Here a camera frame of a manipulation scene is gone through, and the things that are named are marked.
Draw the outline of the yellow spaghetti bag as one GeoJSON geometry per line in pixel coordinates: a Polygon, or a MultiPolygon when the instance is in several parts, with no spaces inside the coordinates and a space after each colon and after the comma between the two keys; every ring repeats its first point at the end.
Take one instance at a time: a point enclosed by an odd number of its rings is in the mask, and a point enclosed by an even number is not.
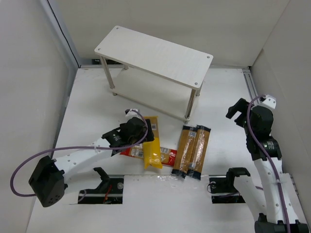
{"type": "Polygon", "coordinates": [[[142,144],[144,168],[146,169],[148,166],[153,166],[155,168],[162,169],[163,166],[161,163],[158,116],[146,116],[145,119],[150,120],[151,126],[148,127],[148,129],[152,130],[154,140],[144,142],[142,144]]]}

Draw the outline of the red spaghetti bag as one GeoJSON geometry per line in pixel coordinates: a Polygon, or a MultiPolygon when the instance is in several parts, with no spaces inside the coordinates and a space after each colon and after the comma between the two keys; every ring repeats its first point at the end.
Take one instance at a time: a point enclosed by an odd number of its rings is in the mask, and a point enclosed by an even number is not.
{"type": "MultiPolygon", "coordinates": [[[[142,145],[135,146],[132,148],[128,148],[125,151],[122,151],[120,154],[128,157],[143,159],[143,148],[142,145]]],[[[170,167],[174,166],[175,157],[177,154],[176,150],[161,147],[160,154],[162,165],[170,167]]]]}

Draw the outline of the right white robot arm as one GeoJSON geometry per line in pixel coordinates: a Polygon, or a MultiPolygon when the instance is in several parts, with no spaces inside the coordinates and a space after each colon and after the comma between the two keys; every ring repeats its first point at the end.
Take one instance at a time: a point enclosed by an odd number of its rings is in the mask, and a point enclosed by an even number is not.
{"type": "Polygon", "coordinates": [[[246,147],[262,188],[253,184],[250,172],[244,167],[230,168],[226,180],[242,195],[251,211],[255,232],[308,233],[308,225],[298,219],[285,189],[280,146],[271,136],[275,107],[276,99],[269,95],[255,97],[250,102],[241,98],[229,107],[228,119],[240,112],[235,123],[245,131],[246,147]]]}

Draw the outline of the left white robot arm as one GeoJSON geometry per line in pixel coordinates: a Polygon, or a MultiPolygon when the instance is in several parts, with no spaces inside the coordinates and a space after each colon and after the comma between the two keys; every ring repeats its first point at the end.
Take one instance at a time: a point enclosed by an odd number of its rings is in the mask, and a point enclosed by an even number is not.
{"type": "Polygon", "coordinates": [[[154,134],[150,120],[138,116],[104,133],[86,147],[55,159],[42,157],[29,179],[29,185],[43,207],[50,207],[65,194],[85,190],[104,193],[110,177],[100,166],[83,173],[88,166],[144,142],[152,142],[154,134]]]}

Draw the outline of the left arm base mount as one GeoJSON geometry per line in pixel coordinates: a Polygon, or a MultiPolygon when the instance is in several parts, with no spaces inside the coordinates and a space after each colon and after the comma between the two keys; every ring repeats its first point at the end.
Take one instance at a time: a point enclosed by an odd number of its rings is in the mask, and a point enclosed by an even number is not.
{"type": "Polygon", "coordinates": [[[122,204],[123,203],[124,176],[112,176],[104,189],[81,190],[78,194],[78,204],[122,204]]]}

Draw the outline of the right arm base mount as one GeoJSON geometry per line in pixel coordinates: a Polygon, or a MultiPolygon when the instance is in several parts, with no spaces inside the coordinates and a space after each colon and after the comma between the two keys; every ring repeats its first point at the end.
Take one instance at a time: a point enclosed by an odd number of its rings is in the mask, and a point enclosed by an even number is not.
{"type": "Polygon", "coordinates": [[[213,204],[245,203],[236,188],[226,181],[225,175],[209,176],[207,191],[211,194],[213,204]]]}

